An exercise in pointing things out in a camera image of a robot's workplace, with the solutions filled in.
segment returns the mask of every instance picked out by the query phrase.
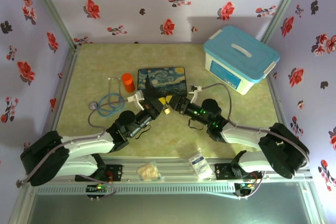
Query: tabletop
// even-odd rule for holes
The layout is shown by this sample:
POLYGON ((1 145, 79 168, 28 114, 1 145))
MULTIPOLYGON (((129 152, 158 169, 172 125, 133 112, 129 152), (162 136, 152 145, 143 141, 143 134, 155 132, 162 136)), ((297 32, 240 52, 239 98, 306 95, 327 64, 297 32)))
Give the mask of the tabletop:
MULTIPOLYGON (((91 112, 89 103, 98 102, 108 93, 109 77, 120 77, 129 72, 136 85, 140 68, 184 67, 188 85, 205 87, 221 82, 204 68, 204 62, 203 45, 84 44, 71 76, 57 131, 61 136, 82 136, 100 132, 100 129, 92 128, 87 123, 91 112)), ((230 91, 233 99, 231 119, 236 123, 265 127, 277 122, 266 79, 255 84, 246 95, 231 88, 230 91)), ((118 93, 117 81, 111 82, 111 92, 118 93)), ((127 93, 121 83, 121 95, 126 98, 133 93, 127 93)), ((226 90, 221 86, 204 90, 199 93, 196 104, 201 105, 207 98, 215 99, 222 108, 222 116, 227 118, 229 99, 226 90)), ((123 110, 131 110, 135 114, 139 111, 133 103, 126 103, 123 110)), ((105 118, 95 113, 91 122, 110 127, 119 114, 105 118)), ((131 138, 130 144, 124 149, 102 156, 186 158, 201 149, 205 157, 233 158, 241 150, 254 150, 240 144, 214 142, 205 129, 190 129, 187 126, 188 117, 175 111, 167 115, 162 113, 150 124, 151 129, 138 140, 131 138)))

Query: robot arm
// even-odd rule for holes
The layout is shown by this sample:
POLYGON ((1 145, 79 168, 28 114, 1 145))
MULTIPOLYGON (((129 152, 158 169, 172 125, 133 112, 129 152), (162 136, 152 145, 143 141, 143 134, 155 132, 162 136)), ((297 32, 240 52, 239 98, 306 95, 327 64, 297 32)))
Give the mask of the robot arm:
POLYGON ((307 161, 295 146, 279 138, 288 139, 306 156, 309 155, 308 149, 281 123, 275 123, 266 130, 252 131, 250 127, 233 125, 230 120, 222 117, 222 110, 213 99, 204 100, 202 106, 196 105, 193 100, 176 95, 167 99, 172 109, 189 116, 190 120, 204 124, 207 127, 207 134, 214 141, 238 143, 259 150, 242 151, 237 154, 227 171, 236 178, 242 178, 258 170, 271 170, 285 178, 293 178, 307 161))
POLYGON ((20 156, 28 174, 25 182, 39 186, 55 177, 67 175, 101 178, 106 165, 97 153, 116 152, 127 146, 128 138, 135 137, 141 129, 148 127, 163 108, 159 100, 142 103, 144 108, 138 114, 122 112, 101 135, 62 137, 57 131, 45 134, 20 156))

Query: orange container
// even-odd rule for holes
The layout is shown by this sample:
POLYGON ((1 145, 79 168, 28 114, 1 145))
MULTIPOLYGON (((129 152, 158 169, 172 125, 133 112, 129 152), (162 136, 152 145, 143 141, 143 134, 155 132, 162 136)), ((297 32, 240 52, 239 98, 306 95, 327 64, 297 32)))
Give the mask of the orange container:
POLYGON ((135 90, 133 77, 130 73, 124 73, 121 77, 121 80, 127 92, 131 93, 135 90))

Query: plastic storage box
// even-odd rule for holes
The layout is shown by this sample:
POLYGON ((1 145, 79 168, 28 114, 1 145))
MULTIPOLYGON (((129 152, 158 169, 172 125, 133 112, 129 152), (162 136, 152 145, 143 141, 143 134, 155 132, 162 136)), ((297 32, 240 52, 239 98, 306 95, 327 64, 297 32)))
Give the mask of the plastic storage box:
POLYGON ((275 67, 278 52, 234 26, 225 26, 204 44, 205 68, 246 94, 275 67))

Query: mouse pad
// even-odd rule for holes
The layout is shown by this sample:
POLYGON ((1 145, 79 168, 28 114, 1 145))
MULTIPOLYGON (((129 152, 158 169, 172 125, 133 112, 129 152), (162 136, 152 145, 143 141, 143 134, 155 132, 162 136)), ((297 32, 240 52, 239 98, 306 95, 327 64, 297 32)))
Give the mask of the mouse pad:
POLYGON ((160 98, 167 95, 186 97, 187 83, 184 68, 139 69, 138 90, 142 90, 145 98, 160 98))

